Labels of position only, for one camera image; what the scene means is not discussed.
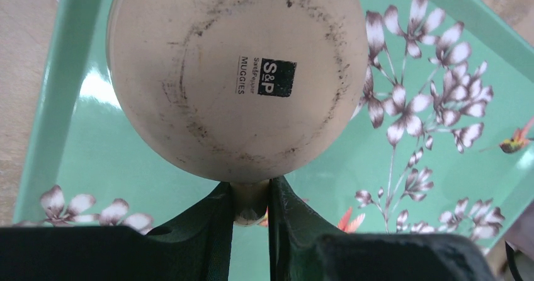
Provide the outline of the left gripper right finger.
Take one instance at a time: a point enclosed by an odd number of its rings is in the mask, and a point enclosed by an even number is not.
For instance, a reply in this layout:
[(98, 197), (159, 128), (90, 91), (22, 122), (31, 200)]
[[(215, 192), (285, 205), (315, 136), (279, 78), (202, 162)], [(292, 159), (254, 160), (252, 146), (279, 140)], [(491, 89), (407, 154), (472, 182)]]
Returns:
[(270, 181), (272, 280), (493, 280), (478, 247), (454, 234), (348, 234)]

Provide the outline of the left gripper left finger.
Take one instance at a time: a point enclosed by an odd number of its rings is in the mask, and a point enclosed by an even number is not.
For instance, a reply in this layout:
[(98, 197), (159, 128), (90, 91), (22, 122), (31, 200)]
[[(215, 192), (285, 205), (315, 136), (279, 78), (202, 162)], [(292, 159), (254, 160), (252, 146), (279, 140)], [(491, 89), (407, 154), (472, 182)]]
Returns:
[(227, 280), (230, 186), (143, 235), (127, 226), (4, 227), (2, 280)]

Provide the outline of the beige round mug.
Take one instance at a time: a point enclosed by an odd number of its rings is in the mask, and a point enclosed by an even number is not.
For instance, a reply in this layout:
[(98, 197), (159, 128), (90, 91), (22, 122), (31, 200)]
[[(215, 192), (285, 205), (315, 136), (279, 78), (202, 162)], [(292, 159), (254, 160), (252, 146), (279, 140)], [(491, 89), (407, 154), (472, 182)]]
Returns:
[(271, 179), (324, 152), (367, 65), (359, 0), (113, 0), (106, 56), (118, 102), (171, 164), (230, 183), (258, 223)]

